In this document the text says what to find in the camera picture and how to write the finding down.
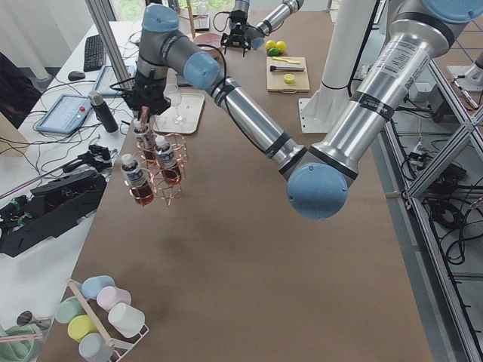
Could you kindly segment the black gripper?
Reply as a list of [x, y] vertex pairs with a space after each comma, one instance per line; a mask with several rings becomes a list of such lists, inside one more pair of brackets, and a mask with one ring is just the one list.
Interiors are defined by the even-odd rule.
[[137, 72], [134, 76], [134, 86], [124, 92], [124, 100], [131, 110], [133, 119], [140, 120], [142, 108], [149, 108], [149, 124], [156, 131], [157, 115], [170, 108], [170, 100], [165, 97], [166, 75], [158, 77], [154, 69], [148, 75]]
[[221, 46], [223, 54], [227, 48], [241, 48], [242, 56], [251, 49], [251, 40], [246, 36], [248, 13], [242, 10], [234, 10], [229, 13], [229, 34], [222, 34]]

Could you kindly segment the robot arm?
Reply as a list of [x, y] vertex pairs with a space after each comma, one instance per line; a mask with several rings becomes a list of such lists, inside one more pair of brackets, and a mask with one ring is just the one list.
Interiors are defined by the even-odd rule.
[[243, 54], [251, 49], [259, 49], [264, 39], [279, 28], [292, 14], [297, 13], [303, 6], [304, 0], [286, 0], [272, 10], [256, 26], [248, 22], [249, 1], [235, 1], [229, 12], [229, 33], [222, 34], [220, 45], [227, 48], [240, 48]]
[[209, 94], [251, 143], [278, 164], [291, 206], [310, 219], [324, 219], [343, 207], [359, 160], [430, 60], [446, 54], [466, 24], [481, 14], [480, 1], [402, 2], [389, 26], [389, 42], [367, 77], [339, 109], [325, 138], [304, 147], [179, 30], [175, 11], [151, 4], [144, 11], [134, 89], [126, 102], [133, 110], [146, 106], [162, 114], [170, 105], [167, 73], [175, 70]]

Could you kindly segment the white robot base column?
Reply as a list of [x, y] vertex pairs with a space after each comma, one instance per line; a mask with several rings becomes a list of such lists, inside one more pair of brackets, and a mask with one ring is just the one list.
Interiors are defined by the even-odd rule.
[[378, 1], [341, 2], [319, 89], [299, 99], [303, 133], [327, 133], [349, 105], [349, 83], [378, 7]]

